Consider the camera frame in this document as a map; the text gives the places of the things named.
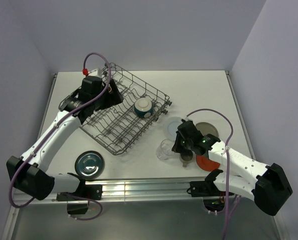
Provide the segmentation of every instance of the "white plate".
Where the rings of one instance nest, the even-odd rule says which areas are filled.
[[[167,119],[163,124],[163,133],[166,138],[175,141],[177,137],[176,131],[178,131],[178,126],[182,123],[182,118],[178,116],[173,116]]]

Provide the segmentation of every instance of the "gray wall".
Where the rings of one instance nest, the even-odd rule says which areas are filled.
[[[91,51],[129,70],[229,70],[265,0],[10,2],[54,71]]]
[[[0,237],[9,213],[6,161],[36,140],[51,75],[7,0],[0,0]]]
[[[266,1],[231,76],[257,158],[290,180],[282,212],[298,240],[298,0]]]

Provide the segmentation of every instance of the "white and blue cup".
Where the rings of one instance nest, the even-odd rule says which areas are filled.
[[[146,119],[153,114],[153,104],[152,101],[146,97],[139,98],[134,103],[135,114],[142,119]]]

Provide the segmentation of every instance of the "beige plate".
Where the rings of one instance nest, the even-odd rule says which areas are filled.
[[[199,122],[195,126],[202,133],[202,135],[212,134],[216,137],[219,137],[217,128],[208,122]]]

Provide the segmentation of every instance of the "gray floor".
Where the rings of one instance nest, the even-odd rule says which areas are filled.
[[[32,205],[20,211],[13,240],[217,240],[224,215],[208,215],[201,200],[105,203],[91,221],[67,217],[66,206]],[[243,199],[227,240],[279,239],[273,218]]]

